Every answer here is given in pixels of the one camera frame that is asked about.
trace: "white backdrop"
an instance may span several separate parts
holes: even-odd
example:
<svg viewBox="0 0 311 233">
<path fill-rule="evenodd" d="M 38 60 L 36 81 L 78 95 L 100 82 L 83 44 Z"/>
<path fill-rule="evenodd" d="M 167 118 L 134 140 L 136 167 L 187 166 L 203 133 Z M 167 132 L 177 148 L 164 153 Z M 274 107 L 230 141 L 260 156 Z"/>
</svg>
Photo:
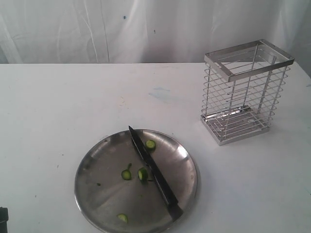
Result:
<svg viewBox="0 0 311 233">
<path fill-rule="evenodd" d="M 310 0 L 0 0 L 9 63 L 201 62 L 267 39 L 290 50 Z"/>
</svg>

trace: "white tabletop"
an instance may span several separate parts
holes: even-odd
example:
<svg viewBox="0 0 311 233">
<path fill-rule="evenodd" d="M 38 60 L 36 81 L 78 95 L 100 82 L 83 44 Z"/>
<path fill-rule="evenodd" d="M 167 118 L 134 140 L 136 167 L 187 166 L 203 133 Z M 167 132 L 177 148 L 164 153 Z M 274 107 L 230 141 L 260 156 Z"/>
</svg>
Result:
<svg viewBox="0 0 311 233">
<path fill-rule="evenodd" d="M 291 68 L 271 130 L 219 147 L 200 122 L 204 64 L 1 65 L 9 233 L 99 232 L 75 203 L 75 172 L 128 125 L 173 136 L 198 164 L 197 203 L 171 232 L 310 233 L 311 79 Z"/>
</svg>

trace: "black knife blade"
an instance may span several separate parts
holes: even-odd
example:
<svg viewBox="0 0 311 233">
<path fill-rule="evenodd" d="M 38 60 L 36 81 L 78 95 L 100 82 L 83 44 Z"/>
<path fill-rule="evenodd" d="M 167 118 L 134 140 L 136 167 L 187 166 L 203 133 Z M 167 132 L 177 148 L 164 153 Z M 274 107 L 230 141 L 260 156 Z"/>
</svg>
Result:
<svg viewBox="0 0 311 233">
<path fill-rule="evenodd" d="M 130 130 L 131 137 L 132 137 L 132 140 L 134 142 L 134 145 L 135 145 L 137 151 L 139 152 L 141 158 L 146 163 L 146 165 L 150 168 L 150 170 L 151 170 L 151 172 L 155 178 L 155 183 L 156 183 L 156 185 L 157 185 L 157 187 L 158 187 L 158 189 L 159 189 L 159 191 L 160 191 L 160 193 L 164 199 L 166 206 L 169 209 L 172 209 L 173 207 L 176 207 L 176 206 L 178 207 L 178 205 L 177 205 L 178 200 L 177 200 L 175 194 L 173 193 L 169 184 L 167 183 L 167 181 L 163 177 L 161 171 L 157 167 L 157 165 L 156 165 L 155 161 L 153 160 L 153 158 L 151 157 L 150 153 L 147 151 L 144 143 L 141 141 L 140 137 L 138 136 L 138 134 L 136 133 L 136 131 L 132 127 L 129 126 L 129 130 Z"/>
</svg>

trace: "chrome wire caddy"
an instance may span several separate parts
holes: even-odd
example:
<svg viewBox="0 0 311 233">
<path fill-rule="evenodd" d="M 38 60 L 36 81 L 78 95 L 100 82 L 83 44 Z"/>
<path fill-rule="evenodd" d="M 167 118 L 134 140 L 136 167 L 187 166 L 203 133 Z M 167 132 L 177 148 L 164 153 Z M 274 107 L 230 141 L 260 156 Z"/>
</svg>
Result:
<svg viewBox="0 0 311 233">
<path fill-rule="evenodd" d="M 269 131 L 294 58 L 258 40 L 205 55 L 201 121 L 219 145 Z"/>
</svg>

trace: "stainless steel plate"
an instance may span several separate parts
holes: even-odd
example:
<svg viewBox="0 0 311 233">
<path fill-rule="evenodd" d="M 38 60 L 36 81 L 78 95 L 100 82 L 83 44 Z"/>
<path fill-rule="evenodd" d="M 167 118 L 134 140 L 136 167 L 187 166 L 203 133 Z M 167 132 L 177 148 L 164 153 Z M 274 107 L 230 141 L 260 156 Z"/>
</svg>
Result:
<svg viewBox="0 0 311 233">
<path fill-rule="evenodd" d="M 195 165 L 173 138 L 151 130 L 137 130 L 142 141 L 156 142 L 151 153 L 184 213 L 191 207 L 197 188 Z M 121 172 L 132 163 L 132 180 Z M 142 184 L 137 170 L 144 166 L 134 149 L 129 131 L 111 135 L 83 158 L 75 179 L 75 197 L 86 219 L 107 233 L 155 233 L 173 224 L 154 182 Z M 128 216 L 128 224 L 117 218 Z"/>
</svg>

